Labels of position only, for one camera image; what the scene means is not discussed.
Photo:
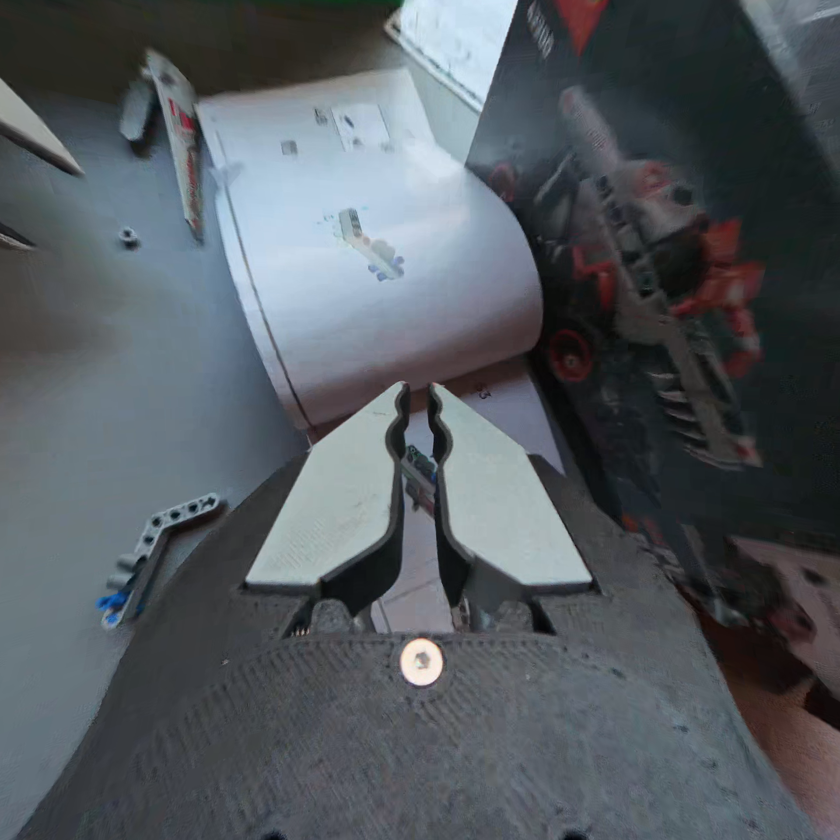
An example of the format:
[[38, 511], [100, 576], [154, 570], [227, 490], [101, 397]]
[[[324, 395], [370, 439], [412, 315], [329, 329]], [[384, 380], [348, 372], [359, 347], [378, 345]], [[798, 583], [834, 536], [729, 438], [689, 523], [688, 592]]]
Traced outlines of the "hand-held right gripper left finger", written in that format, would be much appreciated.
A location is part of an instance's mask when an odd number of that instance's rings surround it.
[[402, 461], [411, 409], [397, 382], [311, 447], [245, 577], [257, 593], [366, 612], [403, 563]]

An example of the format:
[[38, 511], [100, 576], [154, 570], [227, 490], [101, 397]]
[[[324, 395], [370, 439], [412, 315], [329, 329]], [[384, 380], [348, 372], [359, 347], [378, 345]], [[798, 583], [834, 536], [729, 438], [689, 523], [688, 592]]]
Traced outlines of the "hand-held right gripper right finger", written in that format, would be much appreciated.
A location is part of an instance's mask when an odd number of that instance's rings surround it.
[[467, 627], [490, 627], [506, 603], [532, 621], [542, 596], [589, 592], [595, 578], [527, 450], [448, 388], [427, 389], [437, 463], [437, 561]]

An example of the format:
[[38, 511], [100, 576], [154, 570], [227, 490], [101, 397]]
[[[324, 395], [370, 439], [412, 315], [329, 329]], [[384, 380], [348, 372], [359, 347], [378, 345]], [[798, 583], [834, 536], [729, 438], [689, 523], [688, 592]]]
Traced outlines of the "grey angled lego beam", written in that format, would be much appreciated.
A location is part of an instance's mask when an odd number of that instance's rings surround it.
[[150, 600], [172, 536], [208, 524], [226, 508], [226, 500], [211, 492], [151, 515], [134, 550], [117, 558], [106, 582], [109, 593], [96, 602], [101, 627], [111, 631], [133, 622]]

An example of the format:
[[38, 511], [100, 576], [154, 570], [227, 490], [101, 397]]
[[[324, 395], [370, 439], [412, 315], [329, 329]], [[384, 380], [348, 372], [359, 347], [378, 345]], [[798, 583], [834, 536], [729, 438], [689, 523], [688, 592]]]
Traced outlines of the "small grey lego piece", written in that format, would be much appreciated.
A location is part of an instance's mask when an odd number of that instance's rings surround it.
[[154, 82], [147, 77], [133, 80], [122, 100], [119, 131], [130, 144], [144, 141], [158, 95]]

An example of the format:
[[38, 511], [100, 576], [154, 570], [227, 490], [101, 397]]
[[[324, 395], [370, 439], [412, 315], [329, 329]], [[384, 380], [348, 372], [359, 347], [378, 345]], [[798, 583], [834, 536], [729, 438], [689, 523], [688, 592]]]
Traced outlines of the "long grey lego panel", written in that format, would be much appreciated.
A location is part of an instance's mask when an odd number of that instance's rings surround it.
[[202, 242], [203, 197], [195, 89], [168, 58], [154, 49], [146, 52], [145, 74], [161, 105], [185, 221], [195, 240]]

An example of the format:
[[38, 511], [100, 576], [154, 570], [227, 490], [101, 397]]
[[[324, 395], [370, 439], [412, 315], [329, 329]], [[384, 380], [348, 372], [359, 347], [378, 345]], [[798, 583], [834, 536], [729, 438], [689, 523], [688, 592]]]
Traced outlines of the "dark lego set box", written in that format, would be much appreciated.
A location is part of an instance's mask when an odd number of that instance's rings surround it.
[[589, 490], [838, 698], [838, 149], [787, 2], [517, 2], [468, 166]]

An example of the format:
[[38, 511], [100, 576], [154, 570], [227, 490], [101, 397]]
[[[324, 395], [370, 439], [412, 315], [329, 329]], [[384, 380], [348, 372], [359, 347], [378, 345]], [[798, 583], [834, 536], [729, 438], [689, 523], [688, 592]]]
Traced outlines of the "white lego instruction booklet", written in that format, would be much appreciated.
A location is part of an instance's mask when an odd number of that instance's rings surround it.
[[398, 382], [411, 388], [402, 565], [364, 616], [381, 632], [548, 632], [537, 605], [451, 606], [438, 568], [427, 386], [562, 470], [525, 355], [543, 315], [537, 269], [506, 204], [435, 141], [406, 70], [206, 98], [229, 272], [271, 384], [321, 460], [324, 496], [350, 433], [326, 438]]

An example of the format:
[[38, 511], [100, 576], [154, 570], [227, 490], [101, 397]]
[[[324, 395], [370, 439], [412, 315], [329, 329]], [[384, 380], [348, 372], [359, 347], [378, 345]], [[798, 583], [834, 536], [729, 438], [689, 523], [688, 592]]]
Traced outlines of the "white sticker sheet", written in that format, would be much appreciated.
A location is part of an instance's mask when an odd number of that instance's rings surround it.
[[516, 1], [404, 1], [384, 31], [434, 79], [481, 113]]

